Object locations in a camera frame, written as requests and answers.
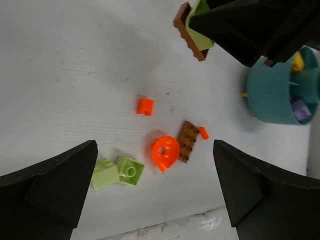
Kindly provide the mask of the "light purple square lego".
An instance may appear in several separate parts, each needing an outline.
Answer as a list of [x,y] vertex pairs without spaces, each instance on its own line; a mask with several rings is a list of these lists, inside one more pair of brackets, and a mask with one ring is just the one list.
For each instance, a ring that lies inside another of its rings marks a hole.
[[312,116],[310,109],[303,100],[291,98],[290,104],[293,115],[298,122],[306,121]]

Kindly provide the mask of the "small yellow lego brick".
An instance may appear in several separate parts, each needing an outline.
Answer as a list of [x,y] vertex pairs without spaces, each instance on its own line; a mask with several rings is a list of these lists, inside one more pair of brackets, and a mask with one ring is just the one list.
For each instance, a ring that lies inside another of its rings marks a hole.
[[291,72],[292,73],[299,73],[305,69],[305,61],[302,54],[297,51],[294,55],[291,63]]

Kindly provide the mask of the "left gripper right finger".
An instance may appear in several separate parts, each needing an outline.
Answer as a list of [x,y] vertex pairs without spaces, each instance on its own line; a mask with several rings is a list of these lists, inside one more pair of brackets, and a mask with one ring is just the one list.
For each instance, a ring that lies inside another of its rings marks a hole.
[[223,140],[213,157],[240,240],[318,240],[320,181],[255,158]]

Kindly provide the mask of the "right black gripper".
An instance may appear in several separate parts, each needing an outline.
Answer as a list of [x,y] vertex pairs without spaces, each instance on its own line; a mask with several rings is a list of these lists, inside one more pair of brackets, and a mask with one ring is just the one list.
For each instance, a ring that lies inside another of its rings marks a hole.
[[320,50],[318,0],[209,0],[189,27],[246,67],[284,63],[303,46]]

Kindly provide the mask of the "yellow striped lego piece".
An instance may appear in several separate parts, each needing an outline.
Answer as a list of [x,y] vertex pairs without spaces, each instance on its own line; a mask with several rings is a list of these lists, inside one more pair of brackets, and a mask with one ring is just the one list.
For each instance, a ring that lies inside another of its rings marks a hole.
[[248,93],[247,93],[247,92],[242,92],[241,95],[242,95],[243,97],[245,97],[245,98],[248,97]]

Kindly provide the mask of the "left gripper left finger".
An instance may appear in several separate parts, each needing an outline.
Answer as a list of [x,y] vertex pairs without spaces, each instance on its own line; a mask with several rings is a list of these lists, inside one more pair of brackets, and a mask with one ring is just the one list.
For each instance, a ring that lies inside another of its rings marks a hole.
[[69,240],[77,228],[98,156],[88,140],[0,177],[2,240]]

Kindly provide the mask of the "small brown lego plate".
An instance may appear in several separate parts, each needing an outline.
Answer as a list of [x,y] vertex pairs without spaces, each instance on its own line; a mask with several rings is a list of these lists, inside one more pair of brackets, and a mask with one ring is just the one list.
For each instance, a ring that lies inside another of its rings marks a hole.
[[185,40],[188,48],[191,49],[193,56],[199,62],[202,62],[206,59],[209,49],[199,50],[195,41],[187,31],[187,17],[191,10],[192,8],[189,2],[183,3],[173,20],[173,26],[178,29],[181,38]]

